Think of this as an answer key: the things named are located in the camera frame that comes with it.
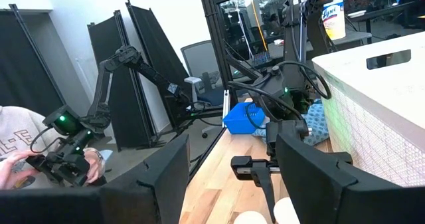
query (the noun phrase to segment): person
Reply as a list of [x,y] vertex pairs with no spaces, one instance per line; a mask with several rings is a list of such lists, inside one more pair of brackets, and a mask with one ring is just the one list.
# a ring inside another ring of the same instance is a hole
[[270,28],[271,31],[273,32],[273,35],[279,35],[281,28],[278,22],[278,16],[276,14],[272,14],[270,16]]
[[[25,159],[37,155],[30,150],[33,138],[46,128],[44,117],[26,108],[0,106],[0,189],[46,188],[63,186],[50,182],[46,175],[39,173]],[[50,129],[39,137],[33,145],[35,152],[45,149],[58,137],[63,137]],[[58,147],[56,141],[47,151]],[[90,164],[87,182],[93,183],[102,177],[105,162],[98,150],[85,148],[84,157]]]

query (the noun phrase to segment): white storage bin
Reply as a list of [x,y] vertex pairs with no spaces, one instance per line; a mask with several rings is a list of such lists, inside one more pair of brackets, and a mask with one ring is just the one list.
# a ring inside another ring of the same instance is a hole
[[[408,49],[406,63],[367,69],[368,58]],[[425,185],[424,60],[425,32],[313,59],[332,93],[323,105],[333,151],[403,187]]]

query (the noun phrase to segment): office chair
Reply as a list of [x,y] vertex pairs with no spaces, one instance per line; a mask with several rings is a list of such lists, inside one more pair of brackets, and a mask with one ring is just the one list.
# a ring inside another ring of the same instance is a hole
[[[192,85],[193,102],[205,102],[209,106],[222,106],[224,88],[211,41],[202,41],[181,48],[189,73],[185,82]],[[209,126],[202,130],[202,137],[216,128]]]

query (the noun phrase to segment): wooden table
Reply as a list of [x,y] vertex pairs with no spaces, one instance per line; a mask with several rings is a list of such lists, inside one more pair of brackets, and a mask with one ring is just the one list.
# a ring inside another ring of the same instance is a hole
[[[331,152],[326,140],[317,149]],[[244,211],[258,211],[271,223],[266,198],[253,181],[239,181],[230,168],[234,156],[266,158],[266,144],[257,137],[226,130],[186,190],[180,224],[233,223]],[[288,196],[282,178],[272,174],[274,196],[278,201]]]

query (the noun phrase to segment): blue plastic container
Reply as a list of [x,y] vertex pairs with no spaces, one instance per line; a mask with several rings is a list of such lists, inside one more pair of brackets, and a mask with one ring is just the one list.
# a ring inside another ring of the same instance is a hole
[[226,124],[231,134],[252,134],[255,132],[256,128],[250,123],[246,116],[245,107],[247,105],[249,105],[248,113],[253,123],[257,126],[261,126],[263,123],[265,115],[261,108],[257,108],[255,104],[250,102],[238,103],[223,119],[223,122]]

